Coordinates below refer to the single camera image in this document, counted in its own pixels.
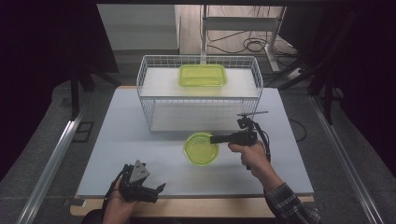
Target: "hand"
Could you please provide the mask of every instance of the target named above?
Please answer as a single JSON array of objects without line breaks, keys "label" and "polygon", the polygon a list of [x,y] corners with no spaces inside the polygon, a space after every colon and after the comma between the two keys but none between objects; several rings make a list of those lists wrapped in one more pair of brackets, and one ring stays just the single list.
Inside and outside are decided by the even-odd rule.
[{"label": "hand", "polygon": [[134,207],[138,203],[138,201],[125,201],[118,191],[119,185],[120,180],[116,182],[113,192],[108,199],[105,216],[103,218],[104,224],[124,224],[131,217]]},{"label": "hand", "polygon": [[266,192],[278,188],[283,181],[276,174],[274,168],[265,156],[265,148],[262,141],[256,141],[253,146],[239,146],[229,143],[232,152],[241,153],[242,164],[249,165],[251,173],[256,176]]}]

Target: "forearm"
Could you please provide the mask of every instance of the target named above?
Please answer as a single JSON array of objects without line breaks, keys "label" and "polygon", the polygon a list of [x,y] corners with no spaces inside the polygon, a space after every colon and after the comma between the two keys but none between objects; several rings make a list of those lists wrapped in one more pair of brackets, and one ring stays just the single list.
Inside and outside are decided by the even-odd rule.
[{"label": "forearm", "polygon": [[265,192],[279,188],[283,181],[276,174],[274,168],[268,161],[264,161],[254,171],[254,175],[260,180]]},{"label": "forearm", "polygon": [[318,210],[305,206],[286,183],[264,196],[274,215],[285,223],[320,223]]}]

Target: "lime green container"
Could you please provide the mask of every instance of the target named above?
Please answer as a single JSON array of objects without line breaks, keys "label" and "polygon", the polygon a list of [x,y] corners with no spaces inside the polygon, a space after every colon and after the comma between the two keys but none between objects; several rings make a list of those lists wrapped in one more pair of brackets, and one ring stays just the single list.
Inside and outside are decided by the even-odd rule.
[{"label": "lime green container", "polygon": [[187,138],[183,151],[192,164],[206,166],[219,155],[219,145],[210,144],[210,136],[210,133],[194,133]]},{"label": "lime green container", "polygon": [[178,69],[178,85],[182,87],[221,87],[227,74],[221,64],[184,64]]}]

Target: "black device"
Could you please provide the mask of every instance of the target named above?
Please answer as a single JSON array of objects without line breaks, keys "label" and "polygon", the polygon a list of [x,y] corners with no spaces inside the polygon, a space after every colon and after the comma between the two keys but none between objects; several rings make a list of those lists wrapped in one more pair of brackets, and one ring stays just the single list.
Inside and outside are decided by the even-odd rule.
[{"label": "black device", "polygon": [[161,184],[156,189],[143,187],[143,182],[149,176],[146,164],[137,160],[134,165],[125,164],[122,171],[110,186],[102,205],[102,218],[105,214],[111,192],[113,192],[116,182],[120,179],[119,188],[117,189],[126,201],[139,201],[146,203],[156,203],[158,194],[163,192],[165,184]]},{"label": "black device", "polygon": [[258,140],[257,133],[259,133],[260,137],[262,138],[262,142],[264,143],[265,146],[265,156],[267,157],[267,160],[271,162],[271,152],[270,152],[268,136],[264,135],[265,132],[262,131],[262,128],[258,123],[248,118],[248,115],[262,114],[262,113],[267,113],[267,111],[238,114],[238,116],[242,117],[241,119],[237,120],[239,128],[245,130],[237,133],[231,133],[228,135],[213,135],[210,137],[210,143],[216,144],[216,143],[230,142],[240,146],[252,146]]}]

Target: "white wall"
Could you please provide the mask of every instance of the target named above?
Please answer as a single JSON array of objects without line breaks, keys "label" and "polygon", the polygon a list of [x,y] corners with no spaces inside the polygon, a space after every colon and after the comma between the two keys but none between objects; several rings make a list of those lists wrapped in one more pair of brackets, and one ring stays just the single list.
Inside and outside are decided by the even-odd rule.
[{"label": "white wall", "polygon": [[97,6],[113,50],[178,49],[175,6]]}]

